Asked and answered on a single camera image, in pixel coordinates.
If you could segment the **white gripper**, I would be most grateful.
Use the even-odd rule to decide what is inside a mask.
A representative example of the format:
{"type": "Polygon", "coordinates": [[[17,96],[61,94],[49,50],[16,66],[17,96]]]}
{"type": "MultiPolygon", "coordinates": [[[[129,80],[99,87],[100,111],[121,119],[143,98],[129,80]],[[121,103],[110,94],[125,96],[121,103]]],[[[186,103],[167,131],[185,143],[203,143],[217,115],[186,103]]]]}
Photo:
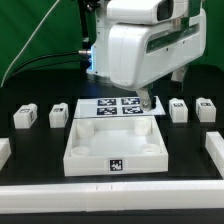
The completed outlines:
{"type": "Polygon", "coordinates": [[[108,39],[110,80],[123,89],[139,89],[140,107],[151,111],[153,96],[144,86],[172,71],[171,80],[182,82],[186,73],[184,65],[200,57],[205,45],[206,13],[203,9],[179,32],[170,33],[169,22],[154,26],[115,24],[108,39]]]}

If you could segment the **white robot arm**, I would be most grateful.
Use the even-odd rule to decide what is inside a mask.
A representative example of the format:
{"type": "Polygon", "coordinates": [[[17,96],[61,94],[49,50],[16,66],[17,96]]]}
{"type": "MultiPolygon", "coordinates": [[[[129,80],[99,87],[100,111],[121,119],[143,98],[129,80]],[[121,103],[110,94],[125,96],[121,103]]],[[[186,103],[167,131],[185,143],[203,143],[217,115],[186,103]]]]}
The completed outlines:
{"type": "Polygon", "coordinates": [[[182,82],[187,65],[206,45],[204,0],[91,0],[95,43],[87,73],[134,91],[150,110],[152,83],[170,75],[182,82]]]}

